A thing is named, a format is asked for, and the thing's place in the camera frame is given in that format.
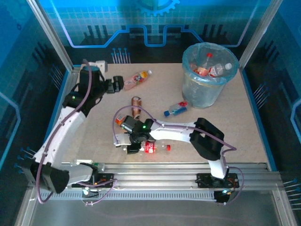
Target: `plastic bottle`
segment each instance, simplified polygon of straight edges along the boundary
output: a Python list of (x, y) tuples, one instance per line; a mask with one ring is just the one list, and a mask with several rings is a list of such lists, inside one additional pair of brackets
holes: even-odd
[(207, 59), (206, 61), (202, 64), (201, 67), (198, 67), (196, 70), (194, 70), (195, 73), (199, 74), (200, 76), (207, 76), (210, 67), (213, 66), (213, 63), (211, 62), (213, 54), (212, 53), (207, 53)]
[(169, 107), (168, 111), (164, 112), (164, 115), (167, 117), (170, 114), (173, 114), (174, 116), (181, 114), (189, 109), (190, 105), (186, 100), (183, 100), (175, 105), (172, 105)]
[(151, 75), (151, 70), (137, 72), (134, 75), (132, 75), (131, 77), (124, 80), (123, 88), (125, 90), (129, 90), (129, 89), (133, 88), (135, 85), (138, 85), (138, 84), (146, 81), (148, 79), (149, 75)]
[(156, 142), (146, 141), (143, 148), (140, 151), (145, 153), (155, 153), (156, 151), (170, 151), (170, 145), (165, 144), (163, 140), (157, 140)]
[(124, 119), (126, 119), (126, 115), (119, 114), (116, 117), (115, 122), (116, 122), (117, 125), (121, 126), (121, 124), (123, 123)]
[(211, 77), (222, 77), (225, 70), (230, 70), (232, 68), (232, 64), (227, 63), (225, 66), (221, 64), (216, 64), (209, 69), (209, 75)]

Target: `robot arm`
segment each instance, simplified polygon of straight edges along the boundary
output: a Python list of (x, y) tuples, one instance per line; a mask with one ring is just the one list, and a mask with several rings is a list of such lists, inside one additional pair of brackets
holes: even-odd
[(91, 90), (83, 106), (62, 124), (63, 119), (79, 106), (87, 93), (89, 82), (87, 67), (82, 68), (79, 75), (79, 83), (65, 97), (59, 119), (47, 140), (34, 155), (33, 159), (27, 159), (22, 167), (27, 179), (35, 184), (39, 163), (42, 160), (42, 156), (45, 155), (44, 153), (46, 153), (45, 146), (50, 136), (54, 133), (55, 128), (62, 124), (50, 143), (40, 174), (40, 187), (57, 194), (61, 193), (67, 185), (88, 181), (94, 174), (98, 173), (97, 167), (94, 165), (82, 163), (76, 166), (65, 166), (62, 165), (62, 159), (75, 131), (86, 119), (90, 110), (101, 101), (105, 93), (119, 92), (123, 88), (121, 76), (114, 76), (113, 81), (111, 79), (104, 80), (102, 75), (102, 71), (105, 72), (106, 69), (104, 61), (91, 65)]
[[(61, 124), (60, 129), (55, 133), (47, 155), (42, 164), (40, 174), (40, 187), (54, 193), (61, 193), (67, 185), (75, 184), (81, 181), (92, 181), (98, 175), (98, 168), (88, 163), (80, 165), (62, 165), (63, 155), (71, 142), (73, 135), (80, 124), (86, 119), (90, 110), (98, 104), (105, 93), (119, 92), (123, 88), (123, 79), (121, 76), (115, 76), (112, 80), (105, 80), (102, 76), (100, 66), (92, 68), (92, 84), (87, 100), (83, 106), (74, 113), (67, 121), (62, 124), (62, 120), (76, 109), (82, 102), (88, 88), (88, 70), (83, 67), (80, 71), (80, 80), (71, 92), (65, 97), (63, 109), (58, 122), (54, 126), (56, 128)], [(118, 134), (114, 137), (116, 146), (126, 145), (127, 153), (137, 153), (141, 148), (142, 141), (156, 141), (160, 139), (171, 139), (191, 143), (196, 151), (208, 160), (211, 167), (211, 175), (215, 178), (225, 178), (227, 168), (221, 156), (222, 145), (216, 140), (201, 136), (200, 132), (192, 128), (199, 128), (223, 140), (224, 134), (205, 119), (199, 118), (196, 122), (191, 123), (155, 123), (152, 119), (147, 119), (144, 123), (136, 121), (132, 117), (127, 116), (121, 125), (126, 134)], [(36, 183), (37, 171), (43, 155), (46, 154), (45, 146), (49, 141), (49, 137), (44, 145), (35, 154), (32, 160), (26, 160), (23, 171), (29, 181)]]
[(204, 118), (198, 118), (196, 122), (169, 123), (147, 119), (144, 123), (127, 116), (121, 127), (128, 133), (117, 134), (114, 137), (115, 146), (126, 145), (127, 153), (137, 153), (143, 141), (178, 140), (190, 143), (200, 156), (208, 160), (211, 175), (215, 178), (224, 179), (227, 174), (226, 163), (221, 155), (222, 144), (202, 134), (193, 128), (199, 128), (223, 140), (224, 134), (213, 124)]

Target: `transparent bin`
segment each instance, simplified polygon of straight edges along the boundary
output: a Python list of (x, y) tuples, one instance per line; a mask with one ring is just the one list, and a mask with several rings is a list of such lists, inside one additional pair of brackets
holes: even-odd
[[(212, 64), (227, 63), (232, 64), (232, 68), (224, 72), (222, 77), (211, 76), (202, 77), (192, 71), (191, 65), (199, 66), (207, 58), (207, 53), (212, 53)], [(238, 60), (227, 48), (203, 42), (188, 47), (182, 58), (184, 79), (182, 85), (182, 95), (193, 107), (210, 107), (216, 101), (227, 82), (234, 78), (238, 70)]]

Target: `trash can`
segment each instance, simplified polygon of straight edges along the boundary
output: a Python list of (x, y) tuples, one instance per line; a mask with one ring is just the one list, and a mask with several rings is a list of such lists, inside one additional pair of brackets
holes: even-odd
[[(203, 42), (184, 51), (182, 67), (183, 98), (195, 108), (206, 108), (213, 105), (225, 84), (234, 78), (238, 60), (229, 49)], [(200, 73), (204, 71), (203, 67), (207, 67), (208, 74)]]

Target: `table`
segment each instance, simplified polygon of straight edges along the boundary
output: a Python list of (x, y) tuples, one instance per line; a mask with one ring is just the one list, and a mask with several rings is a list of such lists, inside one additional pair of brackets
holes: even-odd
[[(256, 127), (240, 72), (224, 87), (216, 102), (206, 109), (192, 108), (178, 116), (164, 117), (163, 112), (182, 100), (182, 64), (110, 64), (106, 78), (122, 75), (125, 78), (137, 71), (152, 70), (144, 83), (131, 90), (103, 96), (87, 119), (76, 131), (64, 161), (92, 159), (94, 162), (207, 162), (199, 156), (191, 144), (168, 141), (171, 151), (147, 154), (139, 152), (127, 155), (113, 144), (111, 122), (115, 112), (130, 105), (133, 96), (142, 98), (142, 107), (157, 120), (169, 122), (192, 122), (198, 117), (206, 118), (224, 134), (224, 141), (235, 146), (237, 151), (226, 154), (227, 162), (267, 162), (265, 149)], [(131, 110), (123, 111), (131, 115)]]

